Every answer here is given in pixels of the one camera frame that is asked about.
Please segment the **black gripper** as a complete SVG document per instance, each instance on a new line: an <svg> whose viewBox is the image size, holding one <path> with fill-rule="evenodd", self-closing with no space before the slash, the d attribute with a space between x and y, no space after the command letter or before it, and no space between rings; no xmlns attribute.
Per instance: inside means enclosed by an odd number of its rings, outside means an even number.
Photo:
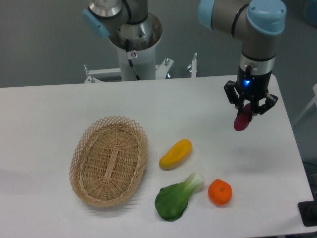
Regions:
<svg viewBox="0 0 317 238"><path fill-rule="evenodd" d="M229 102L237 109L237 115L243 112L245 99L250 101L249 121L275 106L278 97L267 94L274 62L275 58L265 61L240 58L237 81L229 80L224 85ZM263 98L264 104L259 105L259 100Z"/></svg>

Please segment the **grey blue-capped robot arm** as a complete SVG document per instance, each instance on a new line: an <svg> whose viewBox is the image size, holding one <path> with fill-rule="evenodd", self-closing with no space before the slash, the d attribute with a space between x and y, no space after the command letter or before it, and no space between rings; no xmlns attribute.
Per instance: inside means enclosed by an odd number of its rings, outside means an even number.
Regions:
<svg viewBox="0 0 317 238"><path fill-rule="evenodd" d="M161 39L160 21L148 11L145 0L90 0L82 12L90 30L107 38L118 50L124 81L159 78L156 45ZM268 84L285 28L286 6L280 0L203 0L200 23L242 41L236 81L224 90L237 117L250 122L275 106Z"/></svg>

